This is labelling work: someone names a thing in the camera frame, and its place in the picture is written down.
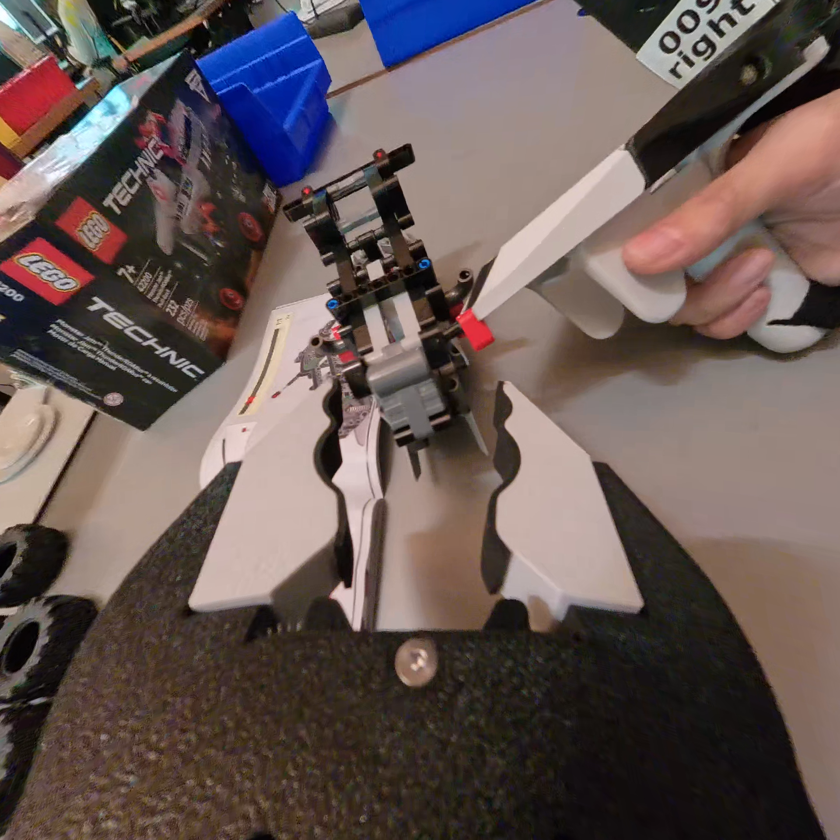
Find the small red brick piece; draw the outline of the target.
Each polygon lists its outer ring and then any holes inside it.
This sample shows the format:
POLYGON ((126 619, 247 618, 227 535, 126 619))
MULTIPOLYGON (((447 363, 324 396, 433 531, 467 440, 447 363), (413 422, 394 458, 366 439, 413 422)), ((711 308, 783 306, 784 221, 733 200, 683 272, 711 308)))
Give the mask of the small red brick piece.
POLYGON ((472 309, 463 310, 456 318, 463 336, 472 349, 480 352, 495 341, 495 336, 487 324, 478 318, 472 309))

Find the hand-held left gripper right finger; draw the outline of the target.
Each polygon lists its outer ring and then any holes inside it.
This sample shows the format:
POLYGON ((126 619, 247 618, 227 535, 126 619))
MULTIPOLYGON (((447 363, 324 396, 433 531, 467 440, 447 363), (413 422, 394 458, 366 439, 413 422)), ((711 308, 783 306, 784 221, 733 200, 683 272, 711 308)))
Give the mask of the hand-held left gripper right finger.
POLYGON ((639 614, 644 599, 589 454, 509 381, 497 385, 491 494, 480 571, 530 624, 572 607, 639 614))

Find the small blue storage bin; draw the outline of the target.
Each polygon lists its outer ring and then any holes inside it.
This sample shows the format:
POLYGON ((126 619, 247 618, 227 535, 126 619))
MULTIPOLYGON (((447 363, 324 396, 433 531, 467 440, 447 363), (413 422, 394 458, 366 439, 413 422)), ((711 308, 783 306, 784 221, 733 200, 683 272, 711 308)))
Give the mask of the small blue storage bin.
POLYGON ((298 16, 277 17, 197 65, 269 179, 299 182, 328 128, 332 79, 298 16))

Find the large blue storage bin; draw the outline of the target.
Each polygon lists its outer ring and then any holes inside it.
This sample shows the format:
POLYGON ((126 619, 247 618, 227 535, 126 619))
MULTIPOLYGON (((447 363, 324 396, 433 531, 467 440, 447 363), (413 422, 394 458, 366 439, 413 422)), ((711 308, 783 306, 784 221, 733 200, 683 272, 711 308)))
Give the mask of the large blue storage bin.
POLYGON ((505 17, 529 1, 361 1, 384 67, 505 17))

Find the black toy set box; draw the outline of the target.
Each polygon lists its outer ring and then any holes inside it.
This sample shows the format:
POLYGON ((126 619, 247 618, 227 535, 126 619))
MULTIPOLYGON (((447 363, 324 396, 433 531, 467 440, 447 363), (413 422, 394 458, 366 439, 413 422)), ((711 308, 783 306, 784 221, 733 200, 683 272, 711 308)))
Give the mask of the black toy set box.
POLYGON ((278 191, 188 53, 2 187, 1 355, 139 430, 218 370, 278 191))

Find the red storage bin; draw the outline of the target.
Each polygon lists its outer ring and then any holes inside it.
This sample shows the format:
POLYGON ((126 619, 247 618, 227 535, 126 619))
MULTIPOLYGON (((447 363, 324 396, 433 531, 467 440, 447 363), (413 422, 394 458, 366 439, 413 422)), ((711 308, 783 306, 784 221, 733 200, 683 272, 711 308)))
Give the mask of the red storage bin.
POLYGON ((47 54, 2 85, 1 120, 21 136, 76 90, 57 58, 47 54))

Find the black grey toy truck chassis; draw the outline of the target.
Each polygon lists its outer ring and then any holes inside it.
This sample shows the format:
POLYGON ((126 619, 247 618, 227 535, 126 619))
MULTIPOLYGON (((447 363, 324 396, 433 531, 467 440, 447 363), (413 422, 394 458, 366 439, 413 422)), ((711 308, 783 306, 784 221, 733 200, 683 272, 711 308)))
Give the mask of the black grey toy truck chassis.
POLYGON ((337 332, 320 340, 323 349, 349 355, 344 380, 354 396, 371 397, 418 479, 420 452, 434 436, 460 417, 474 423, 458 319, 478 284, 463 269, 445 289, 423 240, 410 234, 398 175, 415 159, 410 143, 375 150, 341 177, 303 186, 282 212, 336 273, 327 308, 337 332))

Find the open instruction booklet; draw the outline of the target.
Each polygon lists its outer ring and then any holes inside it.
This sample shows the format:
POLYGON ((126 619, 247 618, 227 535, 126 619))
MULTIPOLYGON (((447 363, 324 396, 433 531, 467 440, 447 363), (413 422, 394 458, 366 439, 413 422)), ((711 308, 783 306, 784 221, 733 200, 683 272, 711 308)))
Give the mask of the open instruction booklet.
POLYGON ((346 501, 353 540, 350 587, 329 595, 342 606, 355 631, 373 631, 382 576, 385 492, 380 466, 382 418, 371 397, 352 395, 342 376, 341 354, 326 352, 320 340, 335 338, 326 293, 276 308, 269 316, 255 368, 225 423, 206 448, 200 487, 228 465, 242 463, 258 433, 290 413, 309 391, 339 387, 343 420, 339 429, 342 465, 333 481, 346 501))

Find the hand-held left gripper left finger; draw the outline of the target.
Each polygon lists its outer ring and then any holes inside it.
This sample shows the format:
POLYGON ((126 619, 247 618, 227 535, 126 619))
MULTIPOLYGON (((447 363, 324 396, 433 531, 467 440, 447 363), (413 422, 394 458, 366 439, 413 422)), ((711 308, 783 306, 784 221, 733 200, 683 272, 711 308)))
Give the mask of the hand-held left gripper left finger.
POLYGON ((354 577, 339 387, 319 387, 248 445, 189 598, 195 613, 269 606, 302 622, 354 577))

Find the white board stand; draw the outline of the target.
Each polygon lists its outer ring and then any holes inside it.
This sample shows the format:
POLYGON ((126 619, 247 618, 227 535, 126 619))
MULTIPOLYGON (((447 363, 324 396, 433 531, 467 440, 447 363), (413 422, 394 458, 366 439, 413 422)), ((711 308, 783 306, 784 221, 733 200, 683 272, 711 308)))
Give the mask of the white board stand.
POLYGON ((56 390, 43 384, 14 389, 1 413, 1 483, 25 472, 44 472, 55 459, 49 447, 60 420, 56 390))

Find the grey desk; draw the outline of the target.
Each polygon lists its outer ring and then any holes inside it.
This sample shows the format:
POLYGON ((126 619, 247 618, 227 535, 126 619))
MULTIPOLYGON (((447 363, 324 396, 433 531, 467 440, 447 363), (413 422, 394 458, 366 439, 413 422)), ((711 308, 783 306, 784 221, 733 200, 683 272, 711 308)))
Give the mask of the grey desk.
MULTIPOLYGON (((446 281, 487 263, 674 92, 573 2, 532 4, 389 70, 366 23, 317 46, 334 123, 307 181, 411 143, 400 181, 446 281)), ((41 519, 71 539, 56 592, 114 593, 199 491, 271 311, 330 277, 279 213, 226 365, 147 432, 93 421, 41 519)), ((469 381, 488 446, 497 381, 511 381, 677 538, 749 637, 838 838, 837 341, 782 358, 631 317, 593 340, 530 290, 489 322, 496 341, 469 381)))

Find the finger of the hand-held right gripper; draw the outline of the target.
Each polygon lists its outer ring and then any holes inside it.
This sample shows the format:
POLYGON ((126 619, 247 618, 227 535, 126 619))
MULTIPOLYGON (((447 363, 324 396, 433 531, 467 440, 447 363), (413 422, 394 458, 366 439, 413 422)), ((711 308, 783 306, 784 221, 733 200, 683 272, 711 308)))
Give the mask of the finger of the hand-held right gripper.
POLYGON ((643 172, 626 147, 610 153, 503 246, 469 311, 480 321, 545 270, 568 256, 645 190, 643 172))

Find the person's right hand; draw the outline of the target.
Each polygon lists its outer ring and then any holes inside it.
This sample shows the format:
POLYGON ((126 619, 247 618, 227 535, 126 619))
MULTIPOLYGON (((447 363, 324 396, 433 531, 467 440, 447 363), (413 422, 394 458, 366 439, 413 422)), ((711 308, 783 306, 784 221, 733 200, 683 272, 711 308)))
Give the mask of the person's right hand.
MULTIPOLYGON (((839 91, 740 135, 722 172, 673 213, 623 247, 625 267, 641 276, 686 269, 744 225, 763 217, 801 271, 839 282, 839 91)), ((748 248, 690 285, 671 319, 715 340, 747 332, 770 305, 774 254, 748 248)))

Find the black toy tire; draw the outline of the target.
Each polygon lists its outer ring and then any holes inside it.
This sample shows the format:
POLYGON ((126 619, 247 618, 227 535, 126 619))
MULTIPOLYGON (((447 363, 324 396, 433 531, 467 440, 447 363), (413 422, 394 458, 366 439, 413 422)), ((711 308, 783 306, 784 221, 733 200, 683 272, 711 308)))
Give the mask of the black toy tire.
POLYGON ((52 698, 98 615, 85 597, 50 595, 21 605, 1 628, 1 702, 52 698))
POLYGON ((1 708, 1 807, 11 812, 24 788, 51 701, 5 705, 1 708))
POLYGON ((67 535, 40 524, 18 524, 1 534, 1 607, 17 607, 45 594, 60 575, 67 535))

